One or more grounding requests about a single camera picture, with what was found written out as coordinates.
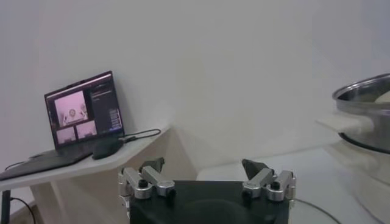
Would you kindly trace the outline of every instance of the white shelf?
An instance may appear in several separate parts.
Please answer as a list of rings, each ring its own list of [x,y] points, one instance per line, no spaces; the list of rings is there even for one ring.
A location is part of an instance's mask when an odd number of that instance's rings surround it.
[[[35,184],[41,184],[45,182],[78,177],[91,173],[115,169],[126,163],[129,159],[131,159],[138,153],[140,153],[143,149],[145,149],[150,143],[154,142],[168,129],[169,127],[161,128],[161,134],[158,136],[139,139],[137,141],[130,142],[124,147],[122,147],[119,151],[117,151],[114,155],[104,159],[94,160],[91,156],[89,156],[88,158],[72,166],[62,167],[54,170],[0,181],[0,191],[19,187],[27,187]]]

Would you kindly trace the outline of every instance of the glass surface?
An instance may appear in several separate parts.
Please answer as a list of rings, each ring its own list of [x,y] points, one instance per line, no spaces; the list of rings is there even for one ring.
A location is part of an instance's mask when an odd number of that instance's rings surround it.
[[[305,203],[295,201],[290,210],[290,224],[337,224],[332,218],[322,211]]]

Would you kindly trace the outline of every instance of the white table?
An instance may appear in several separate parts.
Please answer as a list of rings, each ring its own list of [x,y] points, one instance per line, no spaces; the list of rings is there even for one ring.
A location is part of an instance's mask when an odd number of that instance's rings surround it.
[[[256,158],[275,169],[292,170],[297,176],[296,197],[311,202],[335,216],[341,223],[378,224],[355,200],[349,189],[349,171],[337,163],[324,149],[311,149],[296,153]],[[198,180],[246,181],[246,174],[240,163],[211,167],[201,170]],[[331,223],[316,220],[316,214],[307,207],[307,212],[298,211],[296,223]]]
[[[118,170],[168,129],[169,126],[163,127],[158,136],[130,142],[104,159],[93,160],[90,156],[72,166],[0,181],[0,191],[15,189],[15,193],[24,191],[22,195],[25,196],[26,190],[21,187],[30,187],[45,224],[115,223],[112,217],[119,214],[109,213],[116,206],[113,203],[116,203],[118,193]],[[22,199],[27,203],[31,203],[29,199],[34,200],[31,196]]]

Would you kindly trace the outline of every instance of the laptop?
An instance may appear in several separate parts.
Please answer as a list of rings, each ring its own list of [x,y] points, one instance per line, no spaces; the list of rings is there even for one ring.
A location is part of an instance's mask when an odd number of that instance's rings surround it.
[[[124,134],[111,71],[44,95],[55,150],[0,173],[0,180],[70,166]]]

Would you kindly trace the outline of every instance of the black screw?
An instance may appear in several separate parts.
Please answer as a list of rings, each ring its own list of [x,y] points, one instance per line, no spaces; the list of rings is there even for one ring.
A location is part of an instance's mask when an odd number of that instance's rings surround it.
[[[276,181],[272,182],[271,189],[275,190],[275,191],[279,190],[280,189],[280,183],[276,182]]]
[[[147,181],[144,180],[144,179],[140,180],[140,181],[138,182],[138,187],[139,187],[139,188],[145,188],[145,187],[147,187]]]

